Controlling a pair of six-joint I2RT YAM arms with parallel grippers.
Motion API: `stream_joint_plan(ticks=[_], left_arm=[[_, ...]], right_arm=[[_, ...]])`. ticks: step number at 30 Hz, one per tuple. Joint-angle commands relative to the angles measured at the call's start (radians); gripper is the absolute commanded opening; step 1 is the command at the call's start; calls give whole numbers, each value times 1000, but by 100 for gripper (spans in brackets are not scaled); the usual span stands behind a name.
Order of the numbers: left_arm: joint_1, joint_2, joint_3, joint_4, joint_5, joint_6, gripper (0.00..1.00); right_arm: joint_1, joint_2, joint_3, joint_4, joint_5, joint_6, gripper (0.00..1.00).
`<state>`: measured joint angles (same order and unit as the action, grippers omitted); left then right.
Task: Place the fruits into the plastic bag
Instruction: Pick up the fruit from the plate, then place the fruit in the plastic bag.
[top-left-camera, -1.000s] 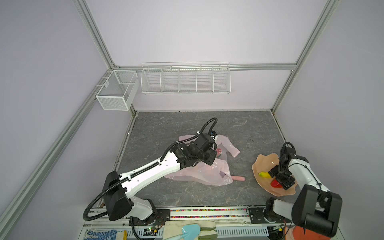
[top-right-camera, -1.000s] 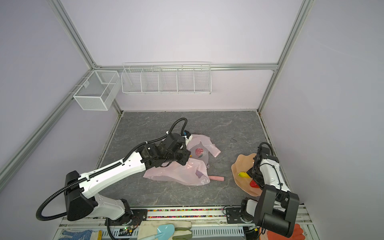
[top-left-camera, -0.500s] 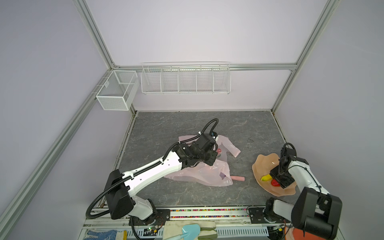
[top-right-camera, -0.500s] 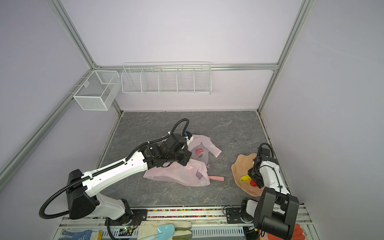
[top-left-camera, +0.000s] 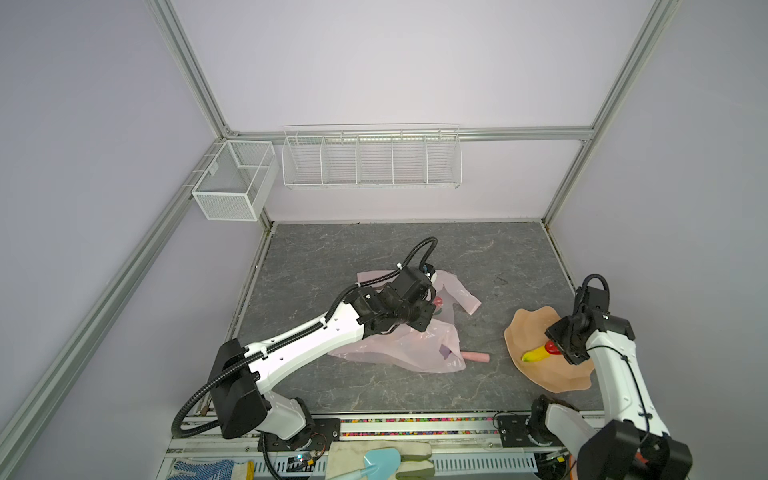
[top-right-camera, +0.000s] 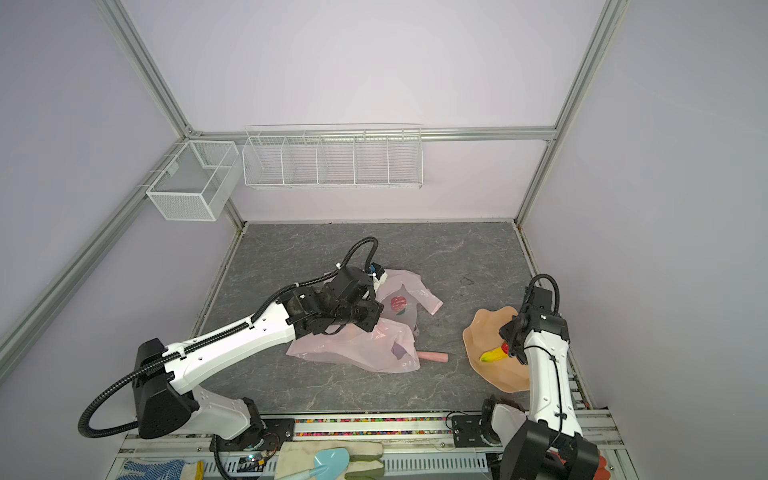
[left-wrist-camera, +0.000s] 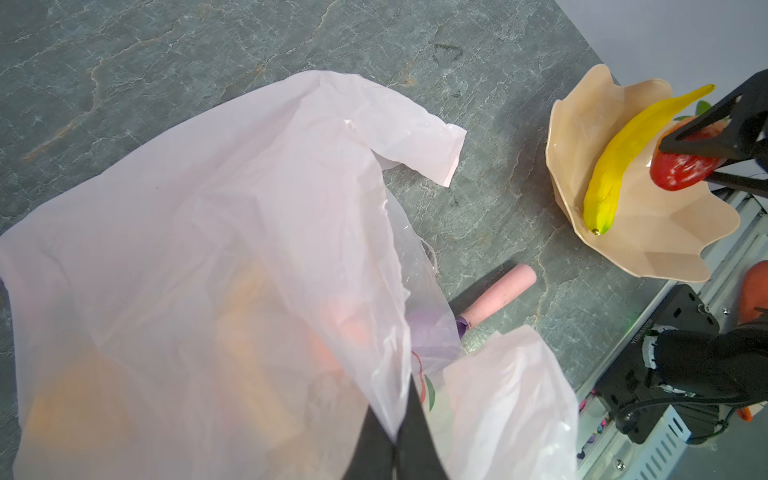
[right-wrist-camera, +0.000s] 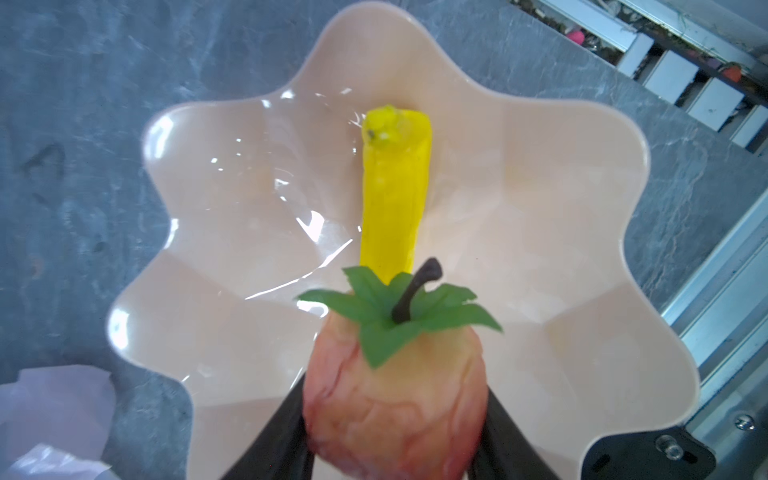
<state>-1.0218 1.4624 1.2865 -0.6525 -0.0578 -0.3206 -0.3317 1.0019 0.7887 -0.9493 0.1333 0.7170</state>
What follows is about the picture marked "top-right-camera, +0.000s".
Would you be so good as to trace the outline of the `yellow banana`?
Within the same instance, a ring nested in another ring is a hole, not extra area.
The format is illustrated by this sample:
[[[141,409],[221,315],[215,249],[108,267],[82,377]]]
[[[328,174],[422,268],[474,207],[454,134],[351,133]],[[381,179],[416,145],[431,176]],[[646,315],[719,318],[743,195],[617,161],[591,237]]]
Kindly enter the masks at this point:
[[[508,357],[509,357],[509,354],[506,355],[502,351],[501,347],[498,347],[496,349],[484,352],[480,357],[480,361],[483,363],[493,363],[493,362],[501,361]]]

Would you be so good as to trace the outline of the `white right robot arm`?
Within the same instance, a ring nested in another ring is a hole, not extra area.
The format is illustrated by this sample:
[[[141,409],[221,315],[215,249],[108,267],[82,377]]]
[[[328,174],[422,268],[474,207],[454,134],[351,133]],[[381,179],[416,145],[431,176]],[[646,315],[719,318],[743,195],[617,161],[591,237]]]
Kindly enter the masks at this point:
[[[541,274],[526,287],[520,311],[499,329],[507,356],[529,370],[530,407],[522,421],[497,405],[491,427],[504,445],[501,479],[592,479],[600,466],[574,413],[568,381],[570,335],[560,292]]]

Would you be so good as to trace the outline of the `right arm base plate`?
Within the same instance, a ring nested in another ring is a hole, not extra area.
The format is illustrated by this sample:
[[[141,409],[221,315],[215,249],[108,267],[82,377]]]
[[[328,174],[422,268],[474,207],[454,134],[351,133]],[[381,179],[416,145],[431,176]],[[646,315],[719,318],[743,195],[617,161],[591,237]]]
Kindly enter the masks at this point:
[[[492,429],[483,423],[479,414],[450,412],[445,425],[452,434],[453,444],[458,448],[498,447],[499,439]]]

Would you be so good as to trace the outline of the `pink printed plastic bag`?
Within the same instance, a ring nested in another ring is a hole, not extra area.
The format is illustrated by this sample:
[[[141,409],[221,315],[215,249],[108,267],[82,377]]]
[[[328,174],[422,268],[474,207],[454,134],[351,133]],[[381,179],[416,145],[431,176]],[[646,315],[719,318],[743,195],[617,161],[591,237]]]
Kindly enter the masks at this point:
[[[372,332],[349,325],[334,336],[308,335],[293,341],[287,355],[309,362],[351,365],[374,373],[418,370],[422,360],[398,360],[391,352],[392,346],[398,343],[419,351],[415,347],[419,335],[418,309],[434,315],[443,306],[442,300],[432,294],[420,275],[395,269],[386,271],[383,285],[377,289],[377,300],[384,309]]]

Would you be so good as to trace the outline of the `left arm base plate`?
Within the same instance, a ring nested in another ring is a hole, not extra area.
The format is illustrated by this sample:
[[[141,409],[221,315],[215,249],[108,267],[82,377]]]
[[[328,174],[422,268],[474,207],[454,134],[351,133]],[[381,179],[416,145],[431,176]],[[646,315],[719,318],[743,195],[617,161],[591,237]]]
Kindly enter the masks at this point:
[[[261,426],[251,427],[232,440],[215,437],[209,450],[217,448],[219,453],[239,451],[278,451],[282,445],[294,437],[296,423],[290,417],[264,419]]]

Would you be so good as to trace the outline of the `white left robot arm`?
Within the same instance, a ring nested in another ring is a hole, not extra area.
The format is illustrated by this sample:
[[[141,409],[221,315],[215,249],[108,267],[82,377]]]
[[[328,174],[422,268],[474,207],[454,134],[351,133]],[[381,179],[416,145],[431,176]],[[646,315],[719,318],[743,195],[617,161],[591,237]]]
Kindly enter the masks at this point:
[[[383,310],[376,293],[386,277],[377,263],[363,269],[338,265],[329,274],[278,290],[254,314],[218,330],[170,345],[159,339],[143,343],[134,370],[85,408],[77,424],[80,435],[104,438],[136,430],[154,439],[186,431],[232,440],[263,431],[253,400],[215,394],[203,382],[256,353],[305,336],[335,335],[347,325],[372,331]],[[92,426],[98,409],[124,387],[133,392],[135,420]]]

